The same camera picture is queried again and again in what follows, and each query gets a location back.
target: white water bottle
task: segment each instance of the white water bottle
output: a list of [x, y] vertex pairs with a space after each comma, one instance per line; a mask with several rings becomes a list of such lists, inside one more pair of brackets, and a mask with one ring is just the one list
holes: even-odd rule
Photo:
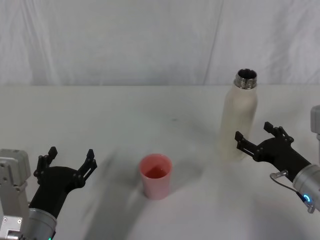
[[257, 73], [252, 69], [241, 69], [235, 76], [232, 88], [224, 100], [218, 151], [223, 160], [239, 161], [245, 155], [237, 149], [236, 131], [248, 139], [254, 121], [257, 97]]

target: plastic cup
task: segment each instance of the plastic cup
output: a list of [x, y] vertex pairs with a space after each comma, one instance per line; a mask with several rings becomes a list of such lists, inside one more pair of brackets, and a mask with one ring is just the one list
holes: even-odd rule
[[147, 155], [141, 160], [139, 170], [147, 198], [160, 200], [169, 195], [172, 162], [167, 156], [158, 153]]

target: white backdrop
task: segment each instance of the white backdrop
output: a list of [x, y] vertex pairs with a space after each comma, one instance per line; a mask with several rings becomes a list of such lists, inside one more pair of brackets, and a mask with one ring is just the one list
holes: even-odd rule
[[319, 0], [0, 0], [2, 85], [320, 83]]

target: bottle opening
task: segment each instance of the bottle opening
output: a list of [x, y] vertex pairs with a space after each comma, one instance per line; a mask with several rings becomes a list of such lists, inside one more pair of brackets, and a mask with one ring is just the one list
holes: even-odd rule
[[255, 79], [257, 73], [252, 69], [244, 68], [238, 71], [238, 76], [243, 79]]

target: white table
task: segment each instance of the white table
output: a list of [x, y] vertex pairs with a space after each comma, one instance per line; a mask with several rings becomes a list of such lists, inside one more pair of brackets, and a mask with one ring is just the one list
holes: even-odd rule
[[[98, 168], [72, 191], [55, 240], [318, 240], [320, 214], [269, 178], [276, 169], [249, 157], [223, 164], [214, 151], [229, 86], [2, 87], [0, 147], [26, 150], [31, 171], [56, 146], [53, 165], [78, 169], [89, 148]], [[320, 86], [259, 86], [250, 140], [270, 137], [264, 122], [283, 126], [293, 147], [318, 161], [310, 109]], [[172, 194], [141, 194], [139, 160], [168, 155]], [[28, 180], [31, 200], [38, 188]]]

